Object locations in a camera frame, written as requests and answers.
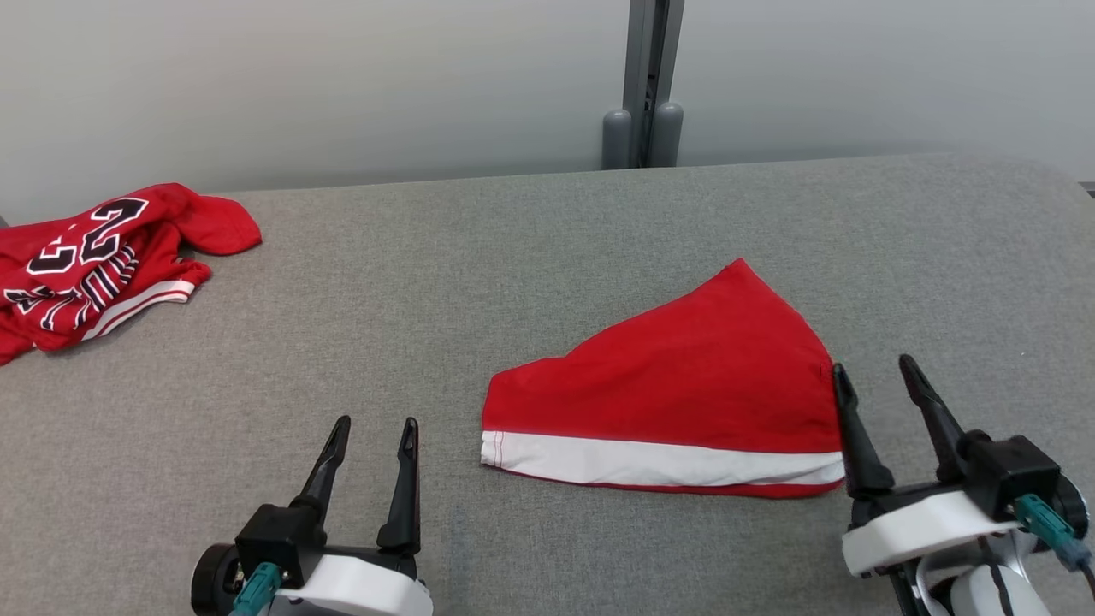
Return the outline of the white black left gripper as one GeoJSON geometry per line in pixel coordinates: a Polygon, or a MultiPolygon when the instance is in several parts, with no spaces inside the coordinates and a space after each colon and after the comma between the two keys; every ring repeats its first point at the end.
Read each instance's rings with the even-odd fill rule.
{"type": "MultiPolygon", "coordinates": [[[[341,416],[316,456],[306,486],[291,507],[309,508],[325,519],[334,480],[345,458],[351,417],[341,416]]],[[[399,472],[387,523],[378,531],[378,547],[385,554],[420,550],[420,429],[408,417],[396,451],[399,472]]],[[[191,580],[189,604],[195,616],[228,616],[234,598],[246,584],[237,548],[215,543],[201,554],[191,580]]],[[[406,576],[344,554],[326,554],[300,589],[280,588],[269,616],[434,616],[426,585],[406,576]]]]}

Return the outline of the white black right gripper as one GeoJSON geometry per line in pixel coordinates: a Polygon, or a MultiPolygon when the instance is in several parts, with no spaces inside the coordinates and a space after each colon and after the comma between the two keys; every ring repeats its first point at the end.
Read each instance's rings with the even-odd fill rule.
{"type": "MultiPolygon", "coordinates": [[[[958,444],[965,434],[911,355],[900,355],[909,398],[926,425],[941,483],[965,479],[966,461],[958,444]]],[[[861,421],[858,395],[846,369],[832,367],[845,488],[852,500],[851,523],[842,536],[849,573],[884,576],[899,566],[919,562],[932,569],[977,568],[998,563],[1021,576],[1031,554],[1051,553],[1051,545],[1005,513],[1002,521],[973,504],[963,488],[921,483],[897,488],[891,469],[881,464],[861,421]]]]}

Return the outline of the red shorts with white stripe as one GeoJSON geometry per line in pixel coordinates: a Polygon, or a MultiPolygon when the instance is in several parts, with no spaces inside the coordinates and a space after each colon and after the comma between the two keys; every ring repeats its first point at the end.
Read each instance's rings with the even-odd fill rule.
{"type": "Polygon", "coordinates": [[[575,486],[793,499],[845,479],[832,356],[747,261],[489,379],[482,465],[575,486]]]}

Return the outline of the red basketball jersey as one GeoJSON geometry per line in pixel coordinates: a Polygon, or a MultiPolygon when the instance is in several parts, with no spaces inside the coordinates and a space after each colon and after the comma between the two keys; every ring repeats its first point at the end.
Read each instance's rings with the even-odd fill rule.
{"type": "Polygon", "coordinates": [[[241,204],[178,183],[0,228],[0,367],[101,338],[152,305],[187,303],[212,272],[185,248],[234,256],[262,240],[241,204]]]}

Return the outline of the grey rounded post cap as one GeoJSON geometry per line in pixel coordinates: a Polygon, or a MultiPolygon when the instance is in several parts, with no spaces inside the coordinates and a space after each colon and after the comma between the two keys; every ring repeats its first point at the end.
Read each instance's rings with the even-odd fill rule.
{"type": "Polygon", "coordinates": [[[684,108],[679,103],[667,101],[654,109],[647,149],[647,165],[650,168],[677,167],[682,124],[684,108]]]}
{"type": "Polygon", "coordinates": [[[632,167],[630,148],[632,148],[632,114],[627,109],[607,112],[601,123],[600,168],[632,167]]]}

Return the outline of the grey partition post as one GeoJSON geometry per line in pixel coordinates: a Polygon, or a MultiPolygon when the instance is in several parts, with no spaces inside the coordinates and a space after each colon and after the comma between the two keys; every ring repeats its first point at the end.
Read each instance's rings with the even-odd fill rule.
{"type": "Polygon", "coordinates": [[[621,109],[632,114],[630,168],[647,165],[654,109],[673,101],[672,85],[685,0],[630,0],[621,109]]]}

